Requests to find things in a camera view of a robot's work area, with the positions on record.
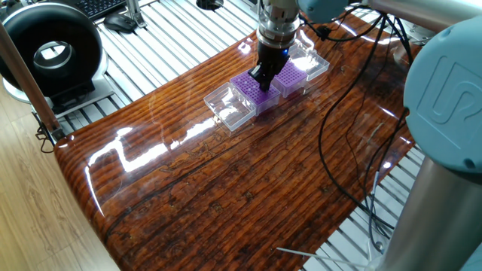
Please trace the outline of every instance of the robot logo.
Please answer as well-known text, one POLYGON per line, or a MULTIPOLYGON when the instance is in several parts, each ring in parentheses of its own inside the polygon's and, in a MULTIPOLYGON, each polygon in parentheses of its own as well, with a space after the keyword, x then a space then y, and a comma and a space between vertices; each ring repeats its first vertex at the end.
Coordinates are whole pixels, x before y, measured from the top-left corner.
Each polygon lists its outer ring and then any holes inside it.
POLYGON ((441 57, 417 112, 455 146, 468 147, 482 126, 482 77, 441 57))

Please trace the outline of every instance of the white cable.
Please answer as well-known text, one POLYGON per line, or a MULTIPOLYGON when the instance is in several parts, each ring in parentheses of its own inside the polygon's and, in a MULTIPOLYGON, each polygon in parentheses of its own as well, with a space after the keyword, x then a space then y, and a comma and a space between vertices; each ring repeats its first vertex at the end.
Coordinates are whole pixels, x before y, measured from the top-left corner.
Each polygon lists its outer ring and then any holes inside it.
POLYGON ((289 252, 289 253, 292 253, 292 254, 298 254, 298 255, 303 255, 303 256, 308 256, 308 257, 315 257, 315 258, 322 259, 322 260, 331 260, 331 261, 334 261, 335 263, 344 263, 344 264, 347 264, 347 265, 350 265, 350 266, 355 266, 355 267, 361 267, 361 268, 367 268, 368 267, 368 266, 364 266, 364 265, 357 264, 357 263, 350 263, 350 262, 347 262, 347 261, 344 261, 344 260, 335 260, 335 259, 331 259, 329 257, 319 256, 317 254, 310 254, 310 253, 305 253, 305 252, 300 252, 300 251, 294 251, 294 250, 286 249, 286 248, 276 248, 276 249, 278 249, 280 251, 284 251, 284 252, 289 252))

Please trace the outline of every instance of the transparent box lid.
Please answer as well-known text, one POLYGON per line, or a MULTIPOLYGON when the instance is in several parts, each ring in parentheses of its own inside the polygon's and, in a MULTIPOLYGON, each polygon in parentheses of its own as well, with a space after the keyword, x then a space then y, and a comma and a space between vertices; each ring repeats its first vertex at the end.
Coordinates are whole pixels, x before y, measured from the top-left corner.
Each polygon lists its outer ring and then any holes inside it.
POLYGON ((290 61, 300 70, 308 74, 307 81, 311 81, 328 70, 330 63, 318 55, 316 50, 300 42, 289 48, 290 61))
POLYGON ((204 97, 204 102, 233 132, 256 114, 256 107, 232 83, 226 83, 204 97))

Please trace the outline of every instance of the gray metal pole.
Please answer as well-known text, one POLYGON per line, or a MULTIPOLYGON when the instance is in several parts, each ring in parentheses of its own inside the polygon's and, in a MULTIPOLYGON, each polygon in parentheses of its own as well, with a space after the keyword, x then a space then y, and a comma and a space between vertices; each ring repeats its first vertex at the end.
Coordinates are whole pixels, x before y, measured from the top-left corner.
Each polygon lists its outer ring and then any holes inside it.
POLYGON ((482 177, 426 157, 380 271, 456 271, 482 243, 482 177))

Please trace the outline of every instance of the computer mouse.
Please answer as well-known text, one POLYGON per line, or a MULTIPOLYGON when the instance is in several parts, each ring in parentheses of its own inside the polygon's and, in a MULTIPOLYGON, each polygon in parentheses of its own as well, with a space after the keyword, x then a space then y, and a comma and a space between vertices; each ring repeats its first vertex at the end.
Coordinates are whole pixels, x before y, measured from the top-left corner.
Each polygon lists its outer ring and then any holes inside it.
POLYGON ((104 19, 104 26, 107 29, 130 34, 137 27, 136 22, 126 15, 110 14, 104 19))

